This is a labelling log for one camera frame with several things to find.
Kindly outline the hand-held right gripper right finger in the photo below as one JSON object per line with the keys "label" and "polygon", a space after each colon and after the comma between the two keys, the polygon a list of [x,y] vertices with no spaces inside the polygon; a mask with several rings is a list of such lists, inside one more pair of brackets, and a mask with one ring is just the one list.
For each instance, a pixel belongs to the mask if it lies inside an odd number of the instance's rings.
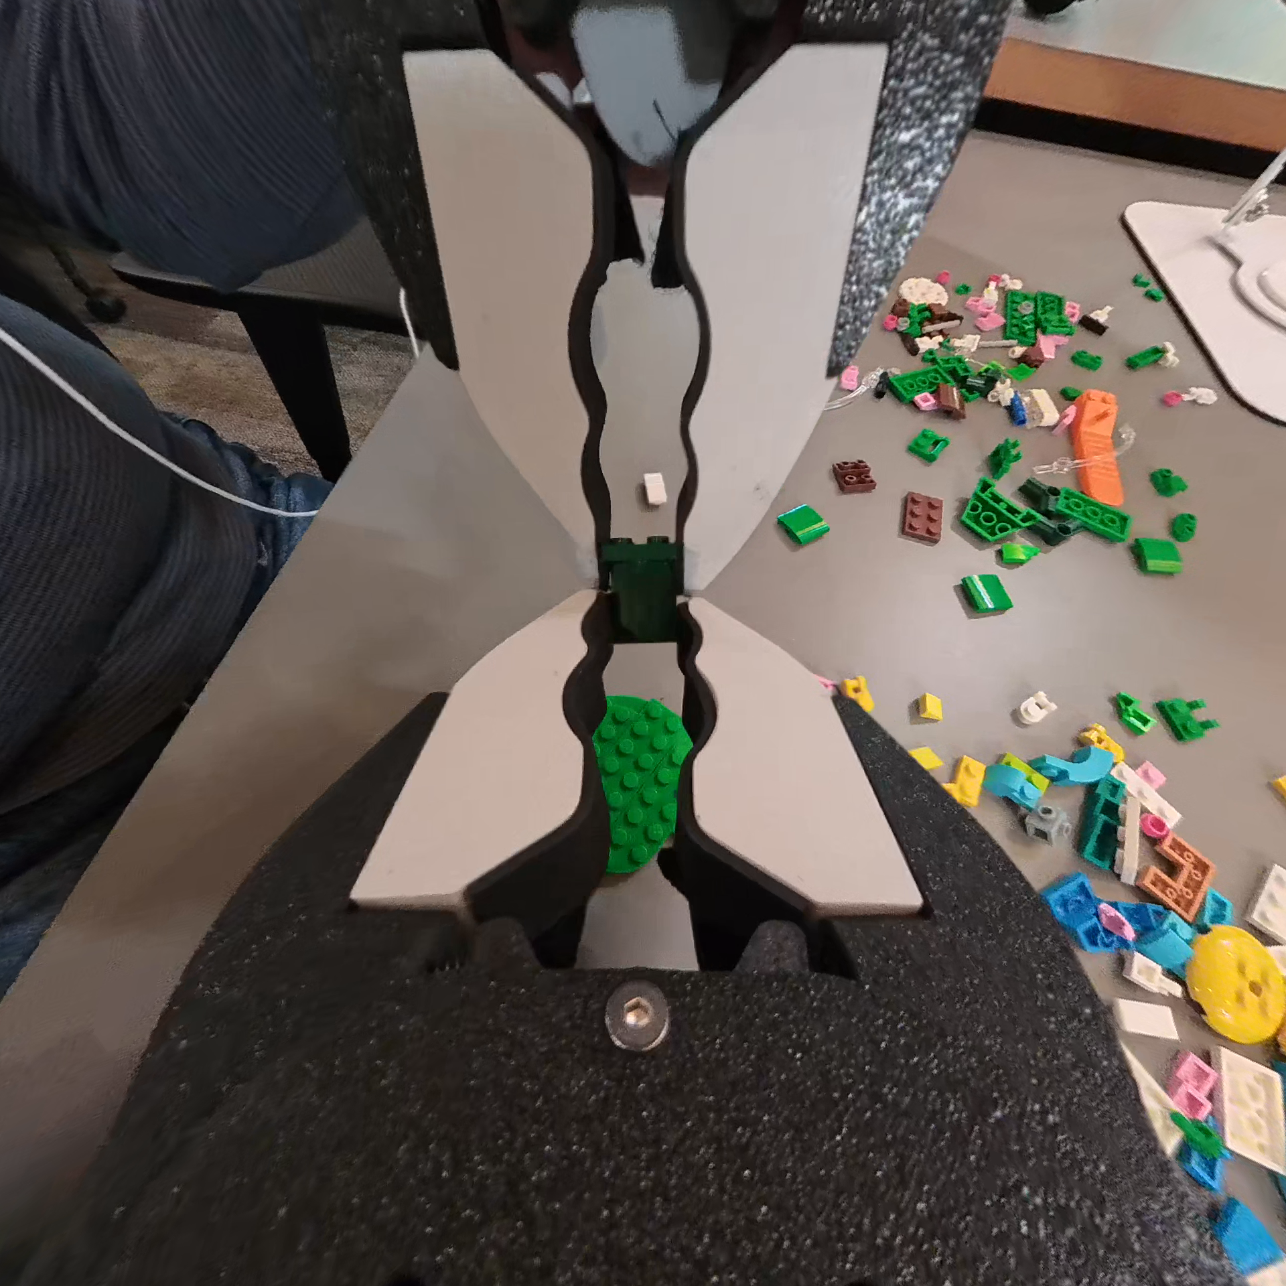
{"label": "hand-held right gripper right finger", "polygon": [[667,876],[699,968],[734,970],[770,922],[801,929],[816,962],[827,924],[921,918],[925,893],[835,694],[707,598],[680,608],[678,652],[693,750]]}

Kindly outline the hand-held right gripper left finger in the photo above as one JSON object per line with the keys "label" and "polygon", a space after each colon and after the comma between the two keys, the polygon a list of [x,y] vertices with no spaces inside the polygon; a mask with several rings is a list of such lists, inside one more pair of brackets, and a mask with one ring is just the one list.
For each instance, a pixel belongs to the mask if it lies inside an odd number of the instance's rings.
{"label": "hand-held right gripper left finger", "polygon": [[359,910],[515,920],[573,968],[611,822],[594,750],[615,650],[607,593],[580,589],[452,686],[351,887]]}

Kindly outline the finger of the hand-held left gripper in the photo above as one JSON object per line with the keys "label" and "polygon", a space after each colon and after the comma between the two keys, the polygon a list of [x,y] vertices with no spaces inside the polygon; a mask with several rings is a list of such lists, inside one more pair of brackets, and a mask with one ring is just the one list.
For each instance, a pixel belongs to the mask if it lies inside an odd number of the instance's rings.
{"label": "finger of the hand-held left gripper", "polygon": [[667,200],[680,334],[659,338],[653,443],[676,464],[682,595],[751,537],[810,440],[892,40],[797,42],[720,91]]}
{"label": "finger of the hand-held left gripper", "polygon": [[596,583],[613,501],[594,302],[615,179],[582,120],[489,47],[403,55],[458,369]]}

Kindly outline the green lego build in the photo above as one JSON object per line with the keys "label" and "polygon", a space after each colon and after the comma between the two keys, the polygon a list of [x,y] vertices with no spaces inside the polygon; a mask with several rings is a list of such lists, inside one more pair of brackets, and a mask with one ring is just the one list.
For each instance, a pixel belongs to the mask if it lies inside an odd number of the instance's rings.
{"label": "green lego build", "polygon": [[693,740],[682,715],[655,698],[607,696],[594,732],[609,807],[611,876],[651,862],[678,826],[678,786]]}

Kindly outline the dark green lego bracket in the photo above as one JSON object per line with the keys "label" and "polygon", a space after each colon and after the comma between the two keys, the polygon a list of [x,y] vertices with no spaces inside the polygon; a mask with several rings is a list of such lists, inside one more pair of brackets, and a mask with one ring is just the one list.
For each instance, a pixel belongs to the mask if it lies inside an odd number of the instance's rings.
{"label": "dark green lego bracket", "polygon": [[603,589],[617,644],[678,640],[684,591],[684,547],[667,535],[609,537],[600,547]]}

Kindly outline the person's left forearm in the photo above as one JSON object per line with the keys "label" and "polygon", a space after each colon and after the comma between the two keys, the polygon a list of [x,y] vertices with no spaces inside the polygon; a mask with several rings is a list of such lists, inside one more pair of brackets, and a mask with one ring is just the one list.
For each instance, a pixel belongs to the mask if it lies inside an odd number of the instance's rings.
{"label": "person's left forearm", "polygon": [[297,1],[4,1],[3,179],[225,292],[364,218]]}

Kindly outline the clear curved lego piece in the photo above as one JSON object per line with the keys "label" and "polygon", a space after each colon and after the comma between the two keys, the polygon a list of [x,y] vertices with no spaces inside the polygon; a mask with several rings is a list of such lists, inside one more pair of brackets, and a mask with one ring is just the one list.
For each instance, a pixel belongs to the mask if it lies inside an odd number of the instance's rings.
{"label": "clear curved lego piece", "polygon": [[852,392],[852,394],[845,394],[841,390],[841,384],[839,384],[841,376],[839,376],[837,388],[833,390],[833,396],[827,399],[827,403],[824,407],[824,413],[843,409],[843,407],[847,407],[847,405],[850,405],[850,403],[854,403],[854,401],[858,401],[858,399],[862,399],[869,394],[873,394],[877,397],[885,396],[889,392],[891,378],[894,374],[902,374],[902,369],[898,365],[894,365],[894,367],[877,365],[873,369],[860,367],[860,373],[862,373],[860,390]]}
{"label": "clear curved lego piece", "polygon": [[1072,457],[1059,457],[1047,464],[1036,464],[1034,474],[1038,476],[1055,476],[1055,474],[1070,474],[1078,472],[1095,464],[1105,464],[1111,459],[1120,459],[1124,453],[1128,453],[1137,440],[1137,432],[1132,424],[1122,424],[1113,430],[1113,440],[1111,443],[1099,443],[1095,449],[1090,449],[1088,453],[1082,451],[1082,455],[1072,455]]}

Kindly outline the pile of green brown lego pieces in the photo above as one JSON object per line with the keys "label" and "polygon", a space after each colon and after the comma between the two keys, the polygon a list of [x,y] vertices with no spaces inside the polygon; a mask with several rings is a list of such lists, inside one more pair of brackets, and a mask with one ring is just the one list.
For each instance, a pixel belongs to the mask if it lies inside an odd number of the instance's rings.
{"label": "pile of green brown lego pieces", "polygon": [[1090,342],[1107,338],[1114,317],[1114,304],[1093,308],[1063,292],[1028,288],[1007,271],[979,286],[942,271],[902,281],[881,319],[915,361],[891,378],[885,396],[950,422],[990,407],[1009,424],[1007,438],[1021,440],[1023,459],[1002,480],[988,474],[986,455],[957,514],[959,526],[998,547],[1005,564],[1036,554],[1030,537],[1053,549],[1080,533],[1109,543],[1134,535],[1124,505],[1093,501],[1078,487],[1076,472],[1034,474],[1038,464],[1072,457],[1074,401],[1086,390],[1105,390],[1088,384],[1107,363]]}

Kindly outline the pile of colourful lego pieces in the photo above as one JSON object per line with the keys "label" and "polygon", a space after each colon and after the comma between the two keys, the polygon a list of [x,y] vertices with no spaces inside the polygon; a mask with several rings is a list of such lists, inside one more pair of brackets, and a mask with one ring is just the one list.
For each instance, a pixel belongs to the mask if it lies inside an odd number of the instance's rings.
{"label": "pile of colourful lego pieces", "polygon": [[1111,872],[1132,899],[1111,899],[1070,872],[1044,905],[1072,945],[1114,956],[1120,977],[1147,996],[1118,996],[1120,1037],[1179,1040],[1178,1002],[1201,1012],[1222,1044],[1178,1048],[1162,1084],[1134,1052],[1120,1052],[1166,1159],[1206,1195],[1222,1197],[1214,1236],[1246,1283],[1285,1282],[1285,1243],[1225,1188],[1229,1157],[1262,1165],[1285,1188],[1285,868],[1273,866],[1246,924],[1214,887],[1216,864],[1176,832],[1181,815],[1157,792],[1151,763],[1109,765],[1118,746],[1095,734],[1070,759],[984,765],[963,757],[944,790],[975,807],[982,792],[1013,801],[1032,838],[1059,841],[1070,818],[1055,786],[1086,786],[1078,851]]}

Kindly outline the orange brick separator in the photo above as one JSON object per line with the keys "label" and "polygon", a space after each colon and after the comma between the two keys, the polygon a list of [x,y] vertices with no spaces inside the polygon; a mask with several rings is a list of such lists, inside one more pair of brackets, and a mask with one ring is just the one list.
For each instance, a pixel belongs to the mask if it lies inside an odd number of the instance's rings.
{"label": "orange brick separator", "polygon": [[[1074,401],[1074,418],[1070,424],[1072,455],[1095,449],[1099,443],[1111,443],[1113,430],[1118,426],[1118,399],[1107,390],[1086,390]],[[1124,482],[1120,464],[1111,459],[1105,464],[1093,464],[1078,470],[1078,489],[1093,501],[1109,507],[1124,505]]]}

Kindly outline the wooden office desk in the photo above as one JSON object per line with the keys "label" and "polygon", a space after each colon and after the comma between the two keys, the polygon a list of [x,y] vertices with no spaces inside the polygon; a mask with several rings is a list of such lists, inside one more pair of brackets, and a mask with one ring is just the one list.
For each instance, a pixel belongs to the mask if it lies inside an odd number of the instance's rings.
{"label": "wooden office desk", "polygon": [[986,95],[1214,143],[1285,145],[1283,1],[1017,1]]}

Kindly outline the person's dark striped sweater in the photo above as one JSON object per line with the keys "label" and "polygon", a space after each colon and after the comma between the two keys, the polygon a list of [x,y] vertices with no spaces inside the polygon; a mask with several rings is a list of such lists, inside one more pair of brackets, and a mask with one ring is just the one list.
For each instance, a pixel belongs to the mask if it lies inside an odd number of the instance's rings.
{"label": "person's dark striped sweater", "polygon": [[3,346],[3,809],[181,715],[246,619],[253,514]]}

